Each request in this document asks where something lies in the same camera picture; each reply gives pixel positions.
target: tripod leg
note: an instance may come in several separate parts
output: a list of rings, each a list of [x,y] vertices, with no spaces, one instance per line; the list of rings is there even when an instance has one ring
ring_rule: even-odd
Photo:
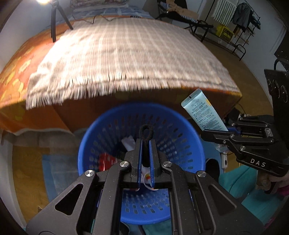
[[[52,41],[56,41],[56,7],[52,6],[51,9],[51,37]]]
[[[71,30],[73,30],[73,27],[72,27],[71,23],[69,22],[66,14],[64,13],[64,10],[62,9],[62,7],[61,7],[60,5],[57,5],[57,9],[59,10],[60,14],[61,14],[62,17],[64,18],[64,20],[65,20],[66,24],[69,26],[69,28],[70,28]]]

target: red package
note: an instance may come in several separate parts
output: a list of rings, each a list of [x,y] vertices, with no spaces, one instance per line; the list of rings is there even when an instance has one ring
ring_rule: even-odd
[[[105,171],[108,170],[112,165],[117,163],[117,159],[108,153],[101,153],[99,155],[99,165],[98,170],[99,171]]]

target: beige plaid cloth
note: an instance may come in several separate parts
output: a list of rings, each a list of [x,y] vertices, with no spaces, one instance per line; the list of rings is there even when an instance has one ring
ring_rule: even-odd
[[[240,92],[218,59],[182,28],[137,18],[98,18],[73,27],[31,74],[27,109],[141,89]]]

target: striped fabric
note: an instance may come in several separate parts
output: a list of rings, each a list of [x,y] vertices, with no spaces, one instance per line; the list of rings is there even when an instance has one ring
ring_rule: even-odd
[[[212,17],[220,24],[228,26],[235,13],[237,4],[238,0],[218,0]]]
[[[167,4],[167,3],[165,3],[165,2],[160,2],[159,3],[164,9],[169,9],[170,8],[170,5],[169,4]],[[194,19],[194,18],[192,18],[192,17],[188,17],[188,16],[184,16],[184,15],[180,15],[181,17],[183,17],[184,19],[186,19],[186,20],[190,20],[190,21],[192,21],[192,22],[194,22],[194,23],[197,23],[198,21],[196,20],[196,19]]]

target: tripod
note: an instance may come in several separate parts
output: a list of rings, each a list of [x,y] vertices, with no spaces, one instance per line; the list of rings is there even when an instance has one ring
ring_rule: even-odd
[[[69,26],[69,28],[71,30],[73,30],[73,27],[72,27],[71,23],[69,22],[66,14],[64,13],[64,10],[59,5],[59,1],[58,0],[52,0],[51,5],[52,5],[52,9],[51,9],[51,37],[52,37],[52,41],[55,42],[56,41],[56,10],[58,10],[60,12],[60,14],[64,18],[66,24]]]

